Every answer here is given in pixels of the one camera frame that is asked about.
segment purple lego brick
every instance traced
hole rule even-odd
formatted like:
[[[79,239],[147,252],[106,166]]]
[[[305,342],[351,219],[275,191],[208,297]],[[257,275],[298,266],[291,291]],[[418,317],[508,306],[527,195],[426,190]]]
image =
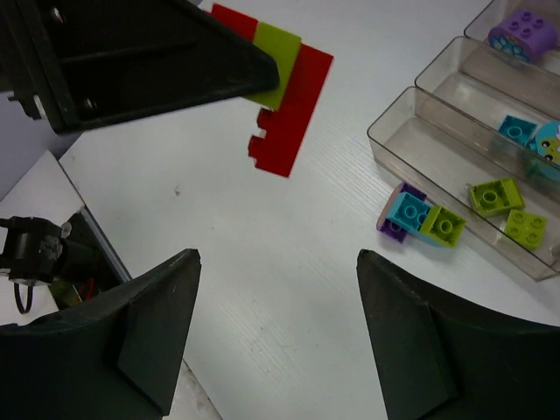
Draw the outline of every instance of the purple lego brick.
[[[421,192],[420,190],[416,189],[414,186],[407,184],[406,182],[403,182],[401,184],[401,193],[408,193],[408,194],[412,194],[414,195],[417,199],[419,200],[426,200],[426,198],[428,197],[427,194],[424,194],[423,192]]]
[[[526,10],[513,13],[488,33],[493,48],[526,62],[540,59],[557,42],[554,26]]]
[[[403,243],[404,238],[406,238],[406,235],[408,234],[406,230],[397,226],[390,220],[385,220],[383,226],[381,226],[381,229],[379,230],[400,243]]]

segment white table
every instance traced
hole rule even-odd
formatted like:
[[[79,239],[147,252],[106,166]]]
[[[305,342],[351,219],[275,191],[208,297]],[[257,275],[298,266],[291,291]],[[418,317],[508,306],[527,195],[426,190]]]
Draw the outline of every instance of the white table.
[[[366,129],[486,2],[226,2],[335,57],[290,179],[253,168],[259,107],[242,99],[90,132],[62,158],[132,276],[200,250],[185,357],[227,420],[387,418],[355,274],[362,248],[560,325],[558,282],[534,283],[471,235],[442,250],[375,231],[390,188]]]

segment gray wall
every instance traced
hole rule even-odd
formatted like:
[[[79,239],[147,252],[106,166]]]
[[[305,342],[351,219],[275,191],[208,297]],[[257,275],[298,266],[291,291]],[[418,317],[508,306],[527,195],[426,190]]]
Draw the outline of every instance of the gray wall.
[[[60,157],[76,138],[57,136],[47,121],[33,121],[18,102],[0,94],[0,199],[46,150]]]

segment red wire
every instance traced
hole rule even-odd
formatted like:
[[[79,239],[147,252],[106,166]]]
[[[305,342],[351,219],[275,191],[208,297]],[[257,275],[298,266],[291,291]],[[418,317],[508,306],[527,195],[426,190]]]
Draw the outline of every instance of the red wire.
[[[90,278],[89,280],[87,280],[87,282],[89,283],[89,292],[87,293],[86,300],[89,300],[91,298],[91,295],[94,293],[95,280],[93,278]]]

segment plastic storage compartment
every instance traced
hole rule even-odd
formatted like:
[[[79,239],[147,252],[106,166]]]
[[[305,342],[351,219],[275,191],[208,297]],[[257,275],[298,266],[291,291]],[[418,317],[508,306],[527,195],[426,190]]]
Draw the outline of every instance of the plastic storage compartment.
[[[468,38],[487,43],[488,33],[516,11],[531,11],[552,24],[560,43],[560,2],[557,0],[493,0],[465,29]],[[536,61],[539,67],[560,74],[560,45]]]
[[[560,77],[509,60],[478,41],[455,38],[420,73],[416,85],[488,129],[480,136],[466,136],[467,145],[560,203],[560,167],[527,153],[498,131],[507,116],[539,127],[560,120]]]
[[[468,115],[421,89],[409,87],[367,131],[375,160],[399,179],[424,193],[434,204],[463,217],[466,228],[496,248],[535,280],[560,272],[560,206],[529,186],[525,179],[470,147],[472,138],[506,140]],[[521,148],[521,153],[531,154]],[[521,157],[518,165],[529,161]],[[507,237],[507,214],[487,219],[469,206],[467,187],[496,179],[515,178],[525,199],[525,211],[549,219],[539,249],[531,252]]]

